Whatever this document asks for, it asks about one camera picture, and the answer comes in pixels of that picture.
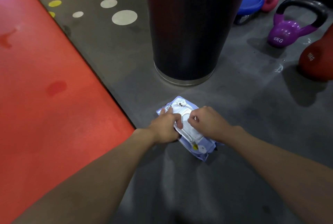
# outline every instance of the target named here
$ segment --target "black kettlebell handle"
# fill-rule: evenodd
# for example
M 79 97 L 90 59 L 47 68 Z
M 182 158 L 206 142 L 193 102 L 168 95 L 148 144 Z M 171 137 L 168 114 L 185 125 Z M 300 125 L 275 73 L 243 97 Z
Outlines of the black kettlebell handle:
M 317 19 L 311 26 L 315 28 L 319 28 L 328 18 L 326 6 L 315 0 L 285 0 L 279 5 L 276 13 L 282 15 L 289 6 L 300 6 L 313 11 L 317 15 Z

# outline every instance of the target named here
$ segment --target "hand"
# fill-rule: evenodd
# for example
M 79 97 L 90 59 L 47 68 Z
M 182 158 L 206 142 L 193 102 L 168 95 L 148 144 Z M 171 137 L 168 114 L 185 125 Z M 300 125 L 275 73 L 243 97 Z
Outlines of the hand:
M 243 130 L 239 126 L 231 126 L 217 111 L 207 106 L 193 110 L 187 121 L 204 136 L 225 144 Z
M 172 113 L 172 107 L 167 112 L 163 108 L 160 116 L 154 119 L 147 127 L 154 135 L 155 143 L 168 143 L 173 142 L 180 136 L 174 129 L 173 125 L 176 122 L 179 129 L 183 128 L 181 122 L 181 115 L 179 113 Z

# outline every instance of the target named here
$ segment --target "purple kettlebell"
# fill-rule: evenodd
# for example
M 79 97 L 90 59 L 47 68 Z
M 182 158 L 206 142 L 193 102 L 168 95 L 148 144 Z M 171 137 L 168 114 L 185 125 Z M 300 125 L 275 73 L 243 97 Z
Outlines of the purple kettlebell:
M 314 23 L 303 28 L 294 20 L 284 20 L 284 11 L 289 6 L 300 6 L 313 11 L 317 15 Z M 274 14 L 274 27 L 269 32 L 267 42 L 276 48 L 284 48 L 293 44 L 298 37 L 316 31 L 327 20 L 327 8 L 314 0 L 286 0 L 282 2 Z

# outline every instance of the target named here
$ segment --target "punching bag base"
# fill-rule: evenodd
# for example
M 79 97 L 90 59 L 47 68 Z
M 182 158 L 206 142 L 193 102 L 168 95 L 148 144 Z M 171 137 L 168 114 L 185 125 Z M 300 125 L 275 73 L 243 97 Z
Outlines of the punching bag base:
M 199 78 L 199 79 L 195 79 L 195 80 L 178 80 L 178 79 L 174 79 L 171 77 L 168 77 L 166 74 L 162 73 L 155 65 L 155 69 L 157 70 L 158 74 L 167 82 L 173 84 L 173 85 L 179 85 L 179 86 L 193 86 L 193 85 L 198 85 L 203 83 L 204 81 L 206 81 L 208 78 L 210 78 L 210 76 L 213 74 L 213 71 L 210 72 L 208 75 Z

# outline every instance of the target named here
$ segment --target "gray floor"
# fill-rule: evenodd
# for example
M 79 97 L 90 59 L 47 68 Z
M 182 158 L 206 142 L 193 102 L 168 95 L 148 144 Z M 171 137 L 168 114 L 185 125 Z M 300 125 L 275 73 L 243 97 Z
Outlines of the gray floor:
M 90 66 L 136 127 L 147 126 L 155 111 L 180 95 L 215 108 L 254 136 L 333 167 L 333 85 L 300 76 L 302 50 L 319 39 L 332 16 L 315 33 L 286 49 L 266 44 L 273 13 L 234 26 L 212 77 L 195 87 L 177 87 L 156 73 L 146 0 L 62 0 L 50 9 Z M 120 10 L 138 19 L 127 26 L 111 21 Z M 84 16 L 72 17 L 76 11 Z M 286 15 L 303 25 L 313 13 L 289 7 Z M 112 223 L 301 223 L 249 164 L 229 147 L 219 147 L 206 163 L 180 143 L 156 146 L 135 173 Z

